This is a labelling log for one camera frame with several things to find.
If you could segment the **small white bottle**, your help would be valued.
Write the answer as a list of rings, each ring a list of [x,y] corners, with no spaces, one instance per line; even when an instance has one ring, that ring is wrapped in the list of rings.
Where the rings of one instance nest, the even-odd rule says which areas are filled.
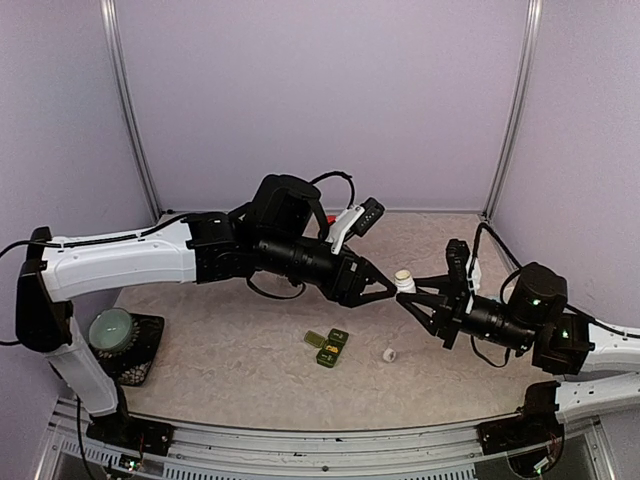
[[[401,269],[395,272],[394,284],[398,293],[415,294],[417,291],[414,278],[407,269]]]

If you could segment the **green pill organizer box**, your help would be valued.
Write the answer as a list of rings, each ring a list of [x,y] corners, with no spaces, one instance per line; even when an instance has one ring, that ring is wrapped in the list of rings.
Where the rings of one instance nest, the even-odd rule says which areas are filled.
[[[349,339],[346,331],[333,328],[327,337],[311,330],[307,331],[304,341],[318,350],[316,363],[326,368],[334,368]]]

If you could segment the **small white bottle cap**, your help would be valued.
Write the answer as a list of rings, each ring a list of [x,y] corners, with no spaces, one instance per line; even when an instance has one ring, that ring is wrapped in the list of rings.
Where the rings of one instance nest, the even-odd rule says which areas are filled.
[[[394,360],[396,359],[396,351],[391,349],[391,348],[387,348],[384,352],[383,352],[383,360],[387,363],[392,363]]]

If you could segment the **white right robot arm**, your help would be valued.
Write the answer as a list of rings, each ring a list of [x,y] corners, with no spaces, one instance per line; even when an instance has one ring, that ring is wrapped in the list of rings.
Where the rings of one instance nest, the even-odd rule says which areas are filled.
[[[567,281],[531,262],[509,277],[507,299],[478,294],[480,272],[466,242],[446,248],[444,275],[394,276],[397,302],[450,349],[461,334],[499,345],[507,356],[530,355],[533,366],[553,375],[530,386],[522,413],[511,426],[523,444],[560,424],[639,403],[639,332],[598,320],[568,303]]]

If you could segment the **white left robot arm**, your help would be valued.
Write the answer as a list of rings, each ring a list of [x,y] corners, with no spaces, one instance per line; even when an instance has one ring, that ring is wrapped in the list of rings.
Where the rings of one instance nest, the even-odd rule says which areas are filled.
[[[139,421],[79,332],[75,297],[152,283],[250,279],[265,271],[313,285],[347,308],[388,299],[394,284],[348,244],[383,212],[371,198],[329,220],[315,182],[270,174],[251,201],[230,212],[184,213],[148,229],[89,237],[38,228],[25,243],[17,280],[16,337],[47,357],[105,433],[118,444],[133,443]]]

